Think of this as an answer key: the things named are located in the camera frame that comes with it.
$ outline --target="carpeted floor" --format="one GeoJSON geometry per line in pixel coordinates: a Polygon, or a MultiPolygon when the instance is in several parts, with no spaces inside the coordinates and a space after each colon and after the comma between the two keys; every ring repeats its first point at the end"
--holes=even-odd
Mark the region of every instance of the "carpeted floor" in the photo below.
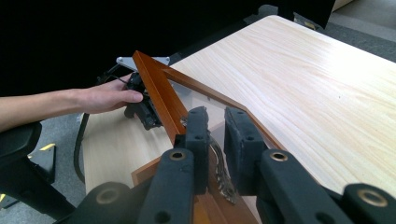
{"type": "MultiPolygon", "coordinates": [[[[268,14],[274,14],[270,8],[261,8],[259,15],[247,19],[254,22],[268,14]]],[[[396,63],[396,43],[373,35],[367,35],[334,23],[318,32],[345,42],[356,48],[366,50],[379,57],[396,63]]],[[[79,128],[77,114],[42,121],[43,132],[37,148],[55,143],[57,146],[56,180],[53,186],[73,205],[78,205],[85,195],[85,187],[78,180],[73,167],[73,150],[79,128]]],[[[52,223],[54,220],[39,214],[23,203],[17,203],[0,211],[0,223],[52,223]]]]}

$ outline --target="forearm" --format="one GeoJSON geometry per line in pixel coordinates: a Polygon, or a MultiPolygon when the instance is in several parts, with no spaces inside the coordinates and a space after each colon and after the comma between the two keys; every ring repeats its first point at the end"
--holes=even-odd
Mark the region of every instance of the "forearm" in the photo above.
{"type": "Polygon", "coordinates": [[[79,91],[0,97],[0,132],[33,121],[81,112],[79,91]]]}

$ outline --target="human hand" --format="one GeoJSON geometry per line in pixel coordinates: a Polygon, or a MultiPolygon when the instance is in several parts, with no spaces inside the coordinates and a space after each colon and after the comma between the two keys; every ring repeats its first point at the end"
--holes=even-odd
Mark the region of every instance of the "human hand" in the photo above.
{"type": "MultiPolygon", "coordinates": [[[[120,79],[128,81],[131,75],[120,79]]],[[[78,103],[87,114],[97,114],[112,111],[128,103],[138,103],[143,95],[138,91],[126,90],[125,83],[113,80],[92,88],[80,90],[78,103]]]]}

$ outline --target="light wood tabletop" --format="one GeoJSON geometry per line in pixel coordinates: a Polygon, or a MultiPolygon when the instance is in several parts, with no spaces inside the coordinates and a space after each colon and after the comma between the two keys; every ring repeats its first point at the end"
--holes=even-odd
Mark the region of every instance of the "light wood tabletop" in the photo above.
{"type": "MultiPolygon", "coordinates": [[[[321,185],[396,196],[396,63],[270,16],[172,67],[244,105],[321,185]]],[[[146,131],[123,109],[91,115],[87,192],[131,187],[130,173],[171,147],[162,128],[146,131]]]]}

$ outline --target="human arm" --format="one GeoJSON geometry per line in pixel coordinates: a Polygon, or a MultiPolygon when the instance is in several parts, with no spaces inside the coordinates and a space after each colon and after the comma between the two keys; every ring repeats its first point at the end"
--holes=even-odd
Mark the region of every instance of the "human arm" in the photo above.
{"type": "MultiPolygon", "coordinates": [[[[129,76],[121,78],[126,81],[129,76]]],[[[88,89],[0,97],[0,132],[22,124],[71,113],[97,114],[142,101],[141,93],[113,80],[88,89]]]]}

